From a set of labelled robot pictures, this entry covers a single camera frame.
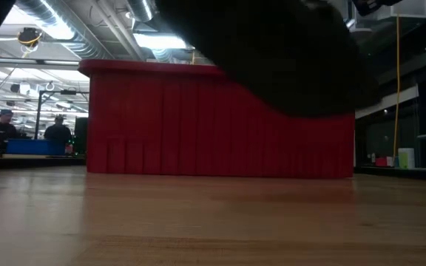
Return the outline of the narrow silver ventilation duct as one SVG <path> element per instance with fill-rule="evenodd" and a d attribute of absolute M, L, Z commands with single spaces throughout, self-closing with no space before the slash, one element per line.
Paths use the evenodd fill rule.
<path fill-rule="evenodd" d="M 126 0 L 134 20 L 147 22 L 153 19 L 156 10 L 153 0 Z"/>

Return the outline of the black slide sandal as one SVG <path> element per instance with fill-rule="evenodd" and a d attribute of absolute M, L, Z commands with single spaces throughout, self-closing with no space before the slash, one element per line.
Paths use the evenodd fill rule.
<path fill-rule="evenodd" d="M 233 81 L 299 117 L 379 102 L 377 80 L 327 0 L 155 0 L 162 19 Z"/>

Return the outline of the wide silver ventilation duct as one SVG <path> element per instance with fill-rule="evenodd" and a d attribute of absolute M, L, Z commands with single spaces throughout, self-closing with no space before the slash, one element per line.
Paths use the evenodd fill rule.
<path fill-rule="evenodd" d="M 114 58 L 64 0 L 16 0 L 15 6 L 79 58 Z"/>

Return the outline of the black monitor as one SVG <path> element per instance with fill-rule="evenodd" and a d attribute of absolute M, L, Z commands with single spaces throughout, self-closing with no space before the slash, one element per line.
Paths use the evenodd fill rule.
<path fill-rule="evenodd" d="M 78 154 L 86 154 L 87 151 L 88 118 L 79 117 L 75 119 L 75 130 L 73 146 Z"/>

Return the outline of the white wall beam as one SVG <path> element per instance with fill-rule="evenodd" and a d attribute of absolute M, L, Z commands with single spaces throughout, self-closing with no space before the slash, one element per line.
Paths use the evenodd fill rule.
<path fill-rule="evenodd" d="M 400 91 L 399 94 L 393 93 L 391 95 L 384 96 L 378 104 L 356 110 L 355 119 L 357 120 L 373 113 L 383 111 L 384 109 L 389 109 L 398 103 L 404 103 L 417 97 L 419 97 L 419 91 L 418 86 L 415 85 Z"/>

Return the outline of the blue plastic box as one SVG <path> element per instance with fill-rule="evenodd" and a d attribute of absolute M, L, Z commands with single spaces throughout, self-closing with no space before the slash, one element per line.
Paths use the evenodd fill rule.
<path fill-rule="evenodd" d="M 8 154 L 62 156 L 65 154 L 65 145 L 51 140 L 9 139 L 6 152 Z"/>

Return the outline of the white hanging box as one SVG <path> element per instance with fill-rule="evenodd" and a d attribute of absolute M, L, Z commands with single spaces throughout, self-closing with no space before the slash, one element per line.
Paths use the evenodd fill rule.
<path fill-rule="evenodd" d="M 376 11 L 378 20 L 397 16 L 403 18 L 426 18 L 426 0 L 399 0 L 392 5 L 382 5 Z"/>

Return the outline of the red plastic bin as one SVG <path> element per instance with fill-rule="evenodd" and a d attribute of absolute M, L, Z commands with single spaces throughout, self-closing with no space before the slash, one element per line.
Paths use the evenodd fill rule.
<path fill-rule="evenodd" d="M 353 115 L 286 116 L 213 66 L 86 59 L 87 169 L 101 174 L 345 179 Z"/>

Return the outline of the black metal stand frame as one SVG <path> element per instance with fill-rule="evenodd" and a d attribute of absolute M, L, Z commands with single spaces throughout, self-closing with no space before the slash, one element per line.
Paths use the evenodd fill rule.
<path fill-rule="evenodd" d="M 34 140 L 41 136 L 41 117 L 62 116 L 64 118 L 88 117 L 89 91 L 71 87 L 69 89 L 42 89 L 38 93 L 35 111 Z"/>

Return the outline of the person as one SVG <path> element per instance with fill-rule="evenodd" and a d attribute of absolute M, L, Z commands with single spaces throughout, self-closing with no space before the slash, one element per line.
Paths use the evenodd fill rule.
<path fill-rule="evenodd" d="M 64 125 L 64 117 L 62 115 L 57 115 L 54 119 L 54 124 L 47 127 L 44 138 L 63 144 L 70 142 L 72 138 L 71 131 Z"/>
<path fill-rule="evenodd" d="M 15 126 L 11 123 L 13 112 L 9 109 L 0 111 L 0 142 L 7 141 L 17 137 Z"/>

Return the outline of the bright ceiling light panel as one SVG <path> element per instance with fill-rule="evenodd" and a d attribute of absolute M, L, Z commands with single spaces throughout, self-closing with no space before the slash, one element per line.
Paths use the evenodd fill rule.
<path fill-rule="evenodd" d="M 140 47 L 154 50 L 187 49 L 187 43 L 176 35 L 145 35 L 134 33 L 135 40 Z"/>

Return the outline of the background work table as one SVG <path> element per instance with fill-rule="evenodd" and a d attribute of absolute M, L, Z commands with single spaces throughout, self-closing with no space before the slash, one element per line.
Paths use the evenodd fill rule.
<path fill-rule="evenodd" d="M 36 154 L 0 154 L 0 170 L 15 168 L 43 168 L 58 166 L 85 166 L 84 158 Z"/>

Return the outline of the white and green container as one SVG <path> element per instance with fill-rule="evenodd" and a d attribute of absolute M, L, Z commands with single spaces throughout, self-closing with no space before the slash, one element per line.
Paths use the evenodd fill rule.
<path fill-rule="evenodd" d="M 399 148 L 399 167 L 403 169 L 414 169 L 415 166 L 415 150 L 414 148 Z"/>

